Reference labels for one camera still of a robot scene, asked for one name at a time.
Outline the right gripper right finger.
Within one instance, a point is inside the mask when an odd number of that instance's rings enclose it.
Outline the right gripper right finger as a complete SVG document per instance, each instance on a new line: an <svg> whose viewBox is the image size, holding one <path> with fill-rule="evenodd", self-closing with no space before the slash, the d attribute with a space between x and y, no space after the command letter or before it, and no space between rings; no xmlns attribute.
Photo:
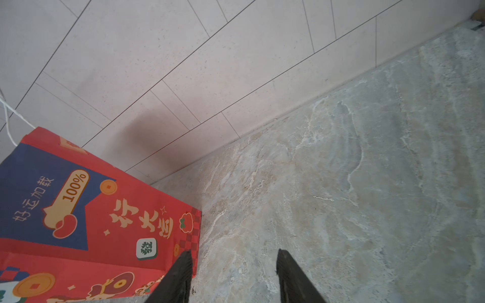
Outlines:
<svg viewBox="0 0 485 303"><path fill-rule="evenodd" d="M276 272L282 303L327 303L288 251L279 250Z"/></svg>

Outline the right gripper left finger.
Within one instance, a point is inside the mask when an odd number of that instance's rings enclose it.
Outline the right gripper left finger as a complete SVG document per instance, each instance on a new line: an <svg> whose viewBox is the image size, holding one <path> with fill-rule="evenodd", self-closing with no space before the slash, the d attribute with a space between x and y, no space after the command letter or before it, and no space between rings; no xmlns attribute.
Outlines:
<svg viewBox="0 0 485 303"><path fill-rule="evenodd" d="M180 254L159 285L149 295L146 303L188 303L193 278L191 251Z"/></svg>

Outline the red paper gift bag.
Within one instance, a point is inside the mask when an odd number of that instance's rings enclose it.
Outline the red paper gift bag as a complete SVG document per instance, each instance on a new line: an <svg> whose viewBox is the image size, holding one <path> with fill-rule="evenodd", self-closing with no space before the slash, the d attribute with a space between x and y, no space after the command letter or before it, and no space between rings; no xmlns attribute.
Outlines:
<svg viewBox="0 0 485 303"><path fill-rule="evenodd" d="M1 163L1 301L148 299L182 252L195 277L201 229L197 208L33 127Z"/></svg>

